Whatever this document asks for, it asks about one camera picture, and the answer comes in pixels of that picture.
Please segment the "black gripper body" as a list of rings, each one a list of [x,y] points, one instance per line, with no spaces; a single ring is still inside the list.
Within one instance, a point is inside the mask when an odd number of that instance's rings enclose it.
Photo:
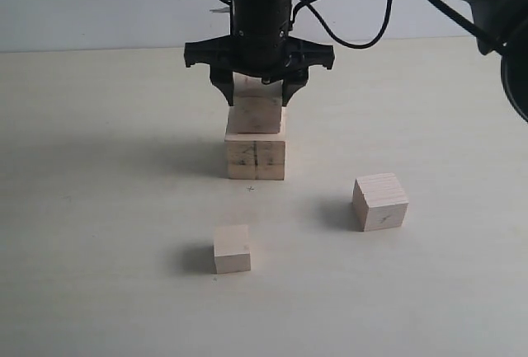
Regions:
[[[332,46],[289,36],[292,0],[222,1],[230,6],[230,33],[186,43],[188,68],[203,63],[271,82],[315,65],[332,68]]]

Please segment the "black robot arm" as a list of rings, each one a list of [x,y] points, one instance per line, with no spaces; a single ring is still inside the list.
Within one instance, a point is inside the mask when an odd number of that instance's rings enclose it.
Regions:
[[[187,66],[210,68],[210,81],[233,101],[235,74],[280,82],[282,100],[309,79],[309,68],[331,68],[334,51],[291,35],[298,11],[314,0],[220,0],[229,8],[230,31],[225,36],[184,47]],[[502,58],[501,80],[507,99],[521,117],[527,115],[527,0],[427,0],[468,31],[481,54]]]

